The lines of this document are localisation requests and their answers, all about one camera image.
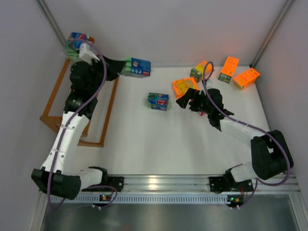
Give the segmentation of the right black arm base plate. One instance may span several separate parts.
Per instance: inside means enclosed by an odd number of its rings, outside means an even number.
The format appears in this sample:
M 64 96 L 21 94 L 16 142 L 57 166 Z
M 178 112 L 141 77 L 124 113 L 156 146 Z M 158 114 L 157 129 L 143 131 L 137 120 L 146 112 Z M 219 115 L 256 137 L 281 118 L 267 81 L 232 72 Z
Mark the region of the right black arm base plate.
M 252 192 L 254 187 L 251 180 L 242 182 L 227 182 L 222 176 L 209 177 L 210 191 L 214 193 L 223 192 Z

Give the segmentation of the blue green sponge pack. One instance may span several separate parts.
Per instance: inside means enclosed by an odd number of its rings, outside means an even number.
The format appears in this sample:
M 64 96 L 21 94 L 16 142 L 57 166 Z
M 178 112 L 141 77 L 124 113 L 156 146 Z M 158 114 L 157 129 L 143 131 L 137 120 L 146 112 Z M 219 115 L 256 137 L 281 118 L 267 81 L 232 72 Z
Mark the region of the blue green sponge pack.
M 64 53 L 69 60 L 79 59 L 79 50 L 82 44 L 80 40 L 88 40 L 87 34 L 72 32 L 64 45 Z
M 149 92 L 146 100 L 146 105 L 148 108 L 167 111 L 169 102 L 169 95 L 162 93 Z
M 150 61 L 128 57 L 120 74 L 129 77 L 149 77 L 152 64 Z

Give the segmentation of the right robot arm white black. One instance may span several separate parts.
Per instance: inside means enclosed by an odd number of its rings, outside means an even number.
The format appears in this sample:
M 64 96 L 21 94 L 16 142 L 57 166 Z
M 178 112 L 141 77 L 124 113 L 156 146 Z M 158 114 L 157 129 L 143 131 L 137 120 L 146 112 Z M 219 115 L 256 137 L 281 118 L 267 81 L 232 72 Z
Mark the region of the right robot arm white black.
M 294 161 L 290 150 L 279 130 L 264 131 L 243 121 L 233 118 L 233 113 L 225 109 L 223 97 L 218 89 L 205 91 L 189 88 L 176 100 L 183 109 L 207 114 L 211 126 L 230 134 L 251 150 L 251 161 L 239 164 L 225 171 L 227 185 L 257 179 L 263 184 L 283 172 L 290 173 Z

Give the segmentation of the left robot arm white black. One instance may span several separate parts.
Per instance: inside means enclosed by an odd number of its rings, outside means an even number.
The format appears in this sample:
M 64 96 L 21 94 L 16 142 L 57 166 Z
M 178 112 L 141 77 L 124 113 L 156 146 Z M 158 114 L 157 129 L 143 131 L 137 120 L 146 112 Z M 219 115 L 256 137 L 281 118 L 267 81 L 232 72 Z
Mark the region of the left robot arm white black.
M 90 187 L 101 187 L 108 182 L 102 167 L 89 167 L 77 174 L 71 165 L 80 137 L 89 124 L 97 105 L 97 95 L 106 81 L 119 77 L 125 61 L 94 56 L 72 64 L 70 93 L 65 101 L 62 121 L 56 140 L 39 169 L 34 169 L 32 180 L 48 196 L 75 199 L 79 192 Z

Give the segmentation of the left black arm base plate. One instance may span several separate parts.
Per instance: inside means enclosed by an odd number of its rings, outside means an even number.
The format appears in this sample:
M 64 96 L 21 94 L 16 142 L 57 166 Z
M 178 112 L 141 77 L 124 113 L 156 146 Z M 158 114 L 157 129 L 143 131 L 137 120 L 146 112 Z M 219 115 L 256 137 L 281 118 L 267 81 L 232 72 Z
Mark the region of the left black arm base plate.
M 108 176 L 108 178 L 104 179 L 102 183 L 98 185 L 92 185 L 86 189 L 83 189 L 83 192 L 111 192 L 114 189 L 106 188 L 106 186 L 111 186 L 115 188 L 118 192 L 122 191 L 124 187 L 124 177 L 115 177 Z

